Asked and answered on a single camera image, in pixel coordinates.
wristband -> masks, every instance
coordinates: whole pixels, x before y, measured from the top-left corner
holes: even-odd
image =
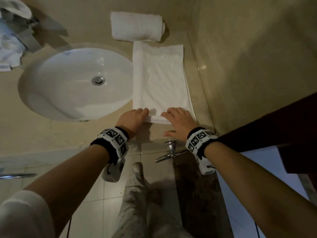
[[[108,128],[102,131],[90,145],[98,144],[109,153],[109,164],[120,162],[129,150],[129,135],[120,127]]]
[[[203,127],[194,128],[187,136],[185,147],[200,160],[205,156],[205,148],[208,144],[217,141],[218,136]]]

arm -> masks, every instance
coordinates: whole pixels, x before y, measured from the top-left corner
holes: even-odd
[[[169,108],[161,115],[175,129],[165,136],[186,141],[198,127],[181,108]],[[317,208],[284,182],[222,143],[209,144],[204,153],[267,238],[317,237]]]
[[[132,138],[148,114],[147,108],[128,111],[119,118],[116,126],[124,128]],[[56,237],[59,237],[108,161],[107,150],[94,144],[24,188],[39,194],[48,204]]]

forearm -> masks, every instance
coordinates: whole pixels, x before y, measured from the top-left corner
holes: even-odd
[[[284,182],[219,142],[205,155],[268,238],[317,237],[316,207]]]
[[[46,201],[58,237],[109,161],[107,150],[92,145],[28,185]]]

person's left hand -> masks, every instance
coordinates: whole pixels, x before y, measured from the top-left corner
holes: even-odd
[[[145,118],[149,115],[149,109],[138,108],[125,112],[120,116],[116,123],[117,127],[123,128],[129,134],[129,139],[132,139],[139,131]]]

white shirt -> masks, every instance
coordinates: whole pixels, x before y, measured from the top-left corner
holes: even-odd
[[[0,205],[1,238],[54,238],[55,230],[45,200],[21,190]]]

